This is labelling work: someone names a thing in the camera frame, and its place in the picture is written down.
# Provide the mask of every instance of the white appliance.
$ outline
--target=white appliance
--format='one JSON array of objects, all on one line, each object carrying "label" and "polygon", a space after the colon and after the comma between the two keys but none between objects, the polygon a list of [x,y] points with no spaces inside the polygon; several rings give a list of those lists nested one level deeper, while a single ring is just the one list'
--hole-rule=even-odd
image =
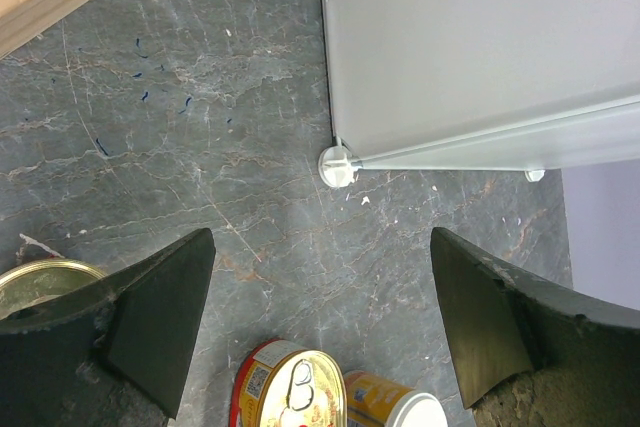
[{"label": "white appliance", "polygon": [[640,157],[640,0],[323,4],[330,184],[345,183],[345,165],[533,171]]}]

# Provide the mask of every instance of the food can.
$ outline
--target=food can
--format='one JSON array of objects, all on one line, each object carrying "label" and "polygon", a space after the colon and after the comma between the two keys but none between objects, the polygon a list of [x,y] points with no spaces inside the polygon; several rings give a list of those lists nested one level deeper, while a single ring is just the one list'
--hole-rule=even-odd
[{"label": "food can", "polygon": [[16,267],[0,275],[0,319],[106,275],[96,267],[70,259],[38,260]]},{"label": "food can", "polygon": [[229,427],[346,427],[346,395],[336,362],[324,352],[274,339],[243,362]]},{"label": "food can", "polygon": [[446,427],[433,395],[362,371],[345,374],[348,427]]}]

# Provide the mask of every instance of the marble floor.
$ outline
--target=marble floor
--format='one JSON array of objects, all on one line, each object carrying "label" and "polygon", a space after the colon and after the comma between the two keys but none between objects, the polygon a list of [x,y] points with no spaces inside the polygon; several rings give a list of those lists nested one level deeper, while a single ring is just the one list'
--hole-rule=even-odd
[{"label": "marble floor", "polygon": [[181,427],[282,336],[462,409],[429,235],[570,285],[559,172],[361,172],[332,191],[320,0],[92,0],[0,61],[0,271],[29,236],[109,272],[198,227],[218,255]]}]

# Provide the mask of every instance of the yellow label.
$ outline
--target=yellow label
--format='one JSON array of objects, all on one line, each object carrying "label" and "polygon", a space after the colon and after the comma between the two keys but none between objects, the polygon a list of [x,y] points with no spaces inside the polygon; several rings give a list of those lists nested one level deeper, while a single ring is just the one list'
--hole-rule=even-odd
[{"label": "yellow label", "polygon": [[345,378],[349,427],[385,427],[396,403],[413,389],[366,372]]}]

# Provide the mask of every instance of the pull tab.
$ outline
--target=pull tab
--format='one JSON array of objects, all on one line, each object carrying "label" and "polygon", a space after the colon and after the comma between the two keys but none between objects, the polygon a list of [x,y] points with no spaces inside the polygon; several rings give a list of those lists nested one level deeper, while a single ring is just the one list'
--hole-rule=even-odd
[{"label": "pull tab", "polygon": [[300,360],[293,367],[289,391],[287,392],[287,407],[294,412],[308,409],[314,397],[313,367],[306,360]]}]

